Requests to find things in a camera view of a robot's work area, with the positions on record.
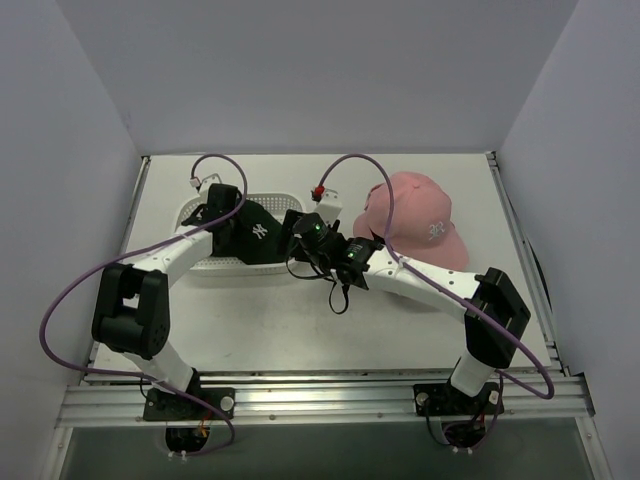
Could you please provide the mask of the dark green baseball cap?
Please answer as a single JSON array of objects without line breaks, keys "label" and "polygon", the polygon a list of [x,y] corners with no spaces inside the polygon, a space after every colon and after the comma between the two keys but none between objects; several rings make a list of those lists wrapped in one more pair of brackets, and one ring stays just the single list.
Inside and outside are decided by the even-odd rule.
[{"label": "dark green baseball cap", "polygon": [[231,232],[214,243],[213,256],[236,258],[246,265],[284,262],[278,252],[282,225],[262,205],[247,200],[232,218]]}]

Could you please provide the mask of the plain pink baseball cap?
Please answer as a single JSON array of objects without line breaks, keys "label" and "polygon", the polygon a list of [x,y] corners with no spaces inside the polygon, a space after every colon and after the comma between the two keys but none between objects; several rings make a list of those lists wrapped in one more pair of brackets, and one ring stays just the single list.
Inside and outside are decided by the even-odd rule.
[{"label": "plain pink baseball cap", "polygon": [[384,183],[377,184],[367,194],[364,209],[353,223],[353,235],[373,239],[382,238],[389,214],[389,190]]}]

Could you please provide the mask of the pink cap with white logo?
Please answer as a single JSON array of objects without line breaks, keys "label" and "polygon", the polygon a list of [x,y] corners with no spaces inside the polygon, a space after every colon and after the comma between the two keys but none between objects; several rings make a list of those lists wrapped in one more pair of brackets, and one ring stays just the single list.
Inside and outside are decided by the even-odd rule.
[{"label": "pink cap with white logo", "polygon": [[468,251],[452,222],[452,201],[444,190],[417,172],[397,172],[386,185],[394,207],[389,232],[393,249],[441,268],[465,270]]}]

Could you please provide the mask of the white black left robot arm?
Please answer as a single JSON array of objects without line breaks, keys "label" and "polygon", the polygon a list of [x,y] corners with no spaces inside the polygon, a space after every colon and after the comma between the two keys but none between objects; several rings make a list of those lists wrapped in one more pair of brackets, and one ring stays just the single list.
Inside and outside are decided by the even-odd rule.
[{"label": "white black left robot arm", "polygon": [[171,287],[215,246],[231,236],[246,192],[212,184],[172,235],[133,263],[117,261],[101,274],[91,333],[95,341],[133,362],[165,391],[166,408],[179,419],[202,405],[198,372],[169,342]]}]

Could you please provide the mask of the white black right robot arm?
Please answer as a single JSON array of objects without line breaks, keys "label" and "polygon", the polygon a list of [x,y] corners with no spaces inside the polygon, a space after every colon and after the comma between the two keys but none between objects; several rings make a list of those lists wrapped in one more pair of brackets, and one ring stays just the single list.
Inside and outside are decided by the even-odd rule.
[{"label": "white black right robot arm", "polygon": [[469,411],[496,371],[511,365],[531,313],[509,276],[496,268],[460,272],[391,253],[379,240],[345,238],[316,213],[286,212],[278,240],[286,258],[309,264],[321,279],[417,301],[461,322],[465,349],[444,388],[455,412]]}]

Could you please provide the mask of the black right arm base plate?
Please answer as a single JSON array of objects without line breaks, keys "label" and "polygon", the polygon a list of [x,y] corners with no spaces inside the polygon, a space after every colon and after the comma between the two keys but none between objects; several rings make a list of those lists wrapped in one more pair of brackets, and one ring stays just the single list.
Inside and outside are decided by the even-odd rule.
[{"label": "black right arm base plate", "polygon": [[468,396],[447,383],[413,385],[414,405],[418,416],[468,416],[502,414],[504,405],[498,399],[499,384],[487,382],[480,393]]}]

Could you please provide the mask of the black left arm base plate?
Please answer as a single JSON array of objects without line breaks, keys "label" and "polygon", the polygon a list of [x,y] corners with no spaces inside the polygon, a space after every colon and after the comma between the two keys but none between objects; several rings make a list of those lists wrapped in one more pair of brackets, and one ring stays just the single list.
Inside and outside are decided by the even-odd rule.
[{"label": "black left arm base plate", "polygon": [[[205,388],[201,399],[222,412],[227,418],[234,417],[236,390],[228,387]],[[146,393],[142,414],[144,421],[175,422],[196,420],[220,420],[218,414],[183,396],[151,388]]]}]

